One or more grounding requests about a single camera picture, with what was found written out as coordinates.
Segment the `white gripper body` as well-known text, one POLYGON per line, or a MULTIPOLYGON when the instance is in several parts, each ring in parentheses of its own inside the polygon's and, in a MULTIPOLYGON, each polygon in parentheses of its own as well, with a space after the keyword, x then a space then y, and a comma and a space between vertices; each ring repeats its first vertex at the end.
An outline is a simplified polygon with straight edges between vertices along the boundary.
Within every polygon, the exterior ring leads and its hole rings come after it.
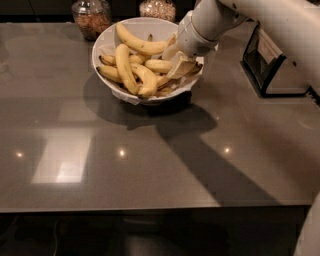
POLYGON ((180 21, 177 30, 177 46, 184 54, 190 57, 203 57, 217 45, 217 41, 209 41, 199 34, 192 23, 191 11, 180 21))

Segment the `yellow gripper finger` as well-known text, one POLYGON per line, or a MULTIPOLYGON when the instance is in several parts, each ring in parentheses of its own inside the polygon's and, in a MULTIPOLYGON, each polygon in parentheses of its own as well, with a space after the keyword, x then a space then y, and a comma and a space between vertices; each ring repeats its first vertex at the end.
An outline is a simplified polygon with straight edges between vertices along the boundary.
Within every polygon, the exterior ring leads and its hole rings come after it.
POLYGON ((177 43, 168 46, 162 53, 161 58, 163 60, 171 60, 179 52, 179 47, 177 43))
POLYGON ((169 79, 179 79, 186 75, 196 64, 196 61, 184 55, 176 55, 172 59, 172 68, 167 73, 169 79))

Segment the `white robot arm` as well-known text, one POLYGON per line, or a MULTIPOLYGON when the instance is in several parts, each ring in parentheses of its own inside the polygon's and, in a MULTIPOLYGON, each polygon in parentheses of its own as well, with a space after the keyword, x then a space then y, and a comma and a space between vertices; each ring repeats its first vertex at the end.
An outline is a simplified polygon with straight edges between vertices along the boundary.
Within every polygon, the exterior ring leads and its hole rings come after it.
POLYGON ((246 19, 259 23, 314 90, 320 90, 320 8, 307 0, 200 0, 180 21, 175 42, 163 53, 207 55, 219 38, 246 19))

